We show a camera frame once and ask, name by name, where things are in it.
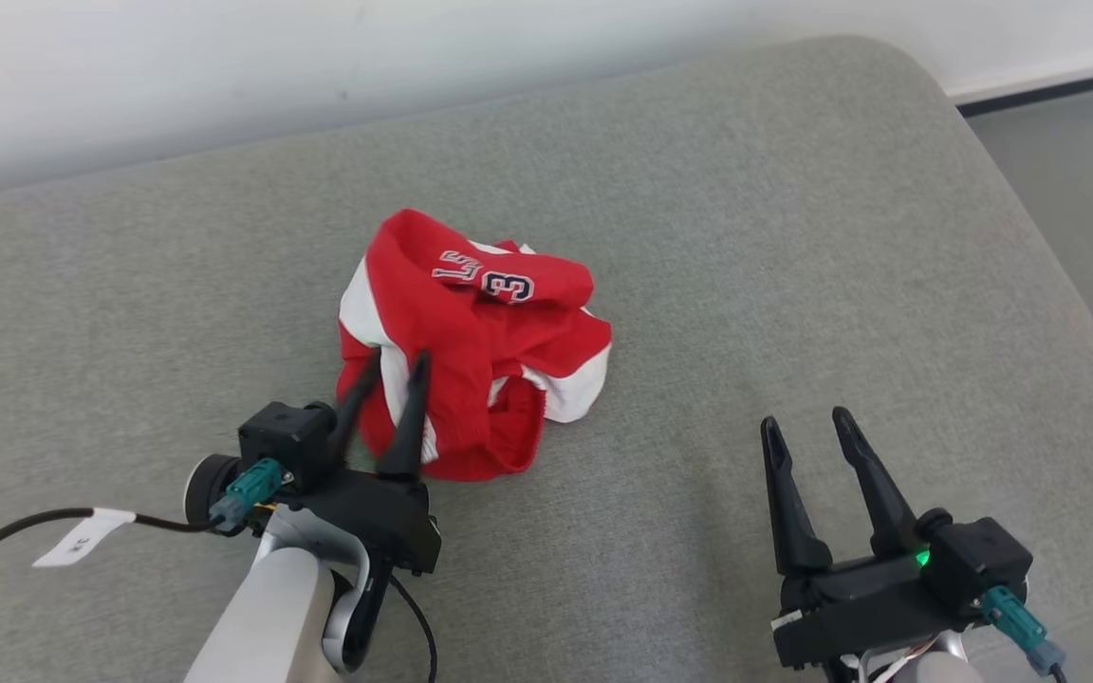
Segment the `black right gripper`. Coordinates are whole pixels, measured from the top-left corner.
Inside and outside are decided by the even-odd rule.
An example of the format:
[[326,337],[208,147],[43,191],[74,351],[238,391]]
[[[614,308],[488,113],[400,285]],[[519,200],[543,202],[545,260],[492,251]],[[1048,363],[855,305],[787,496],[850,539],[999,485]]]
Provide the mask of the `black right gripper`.
[[844,459],[858,476],[877,558],[833,563],[795,485],[792,455],[775,416],[762,420],[773,557],[781,575],[773,647],[786,669],[844,669],[841,658],[894,650],[942,632],[980,626],[976,611],[947,608],[920,577],[917,518],[845,407],[831,414]]

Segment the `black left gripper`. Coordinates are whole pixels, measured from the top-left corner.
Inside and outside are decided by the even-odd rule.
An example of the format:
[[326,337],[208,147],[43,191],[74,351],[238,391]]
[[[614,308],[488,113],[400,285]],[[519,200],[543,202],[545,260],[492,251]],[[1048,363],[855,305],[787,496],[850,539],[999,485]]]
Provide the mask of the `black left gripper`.
[[380,380],[380,353],[352,363],[360,375],[334,408],[334,427],[328,438],[334,471],[308,493],[296,496],[303,509],[324,522],[355,535],[364,547],[398,569],[414,575],[436,570],[442,537],[430,511],[428,486],[422,474],[422,441],[428,414],[431,356],[421,351],[409,370],[407,397],[390,449],[381,455],[377,473],[346,470],[346,451],[359,427],[361,408]]

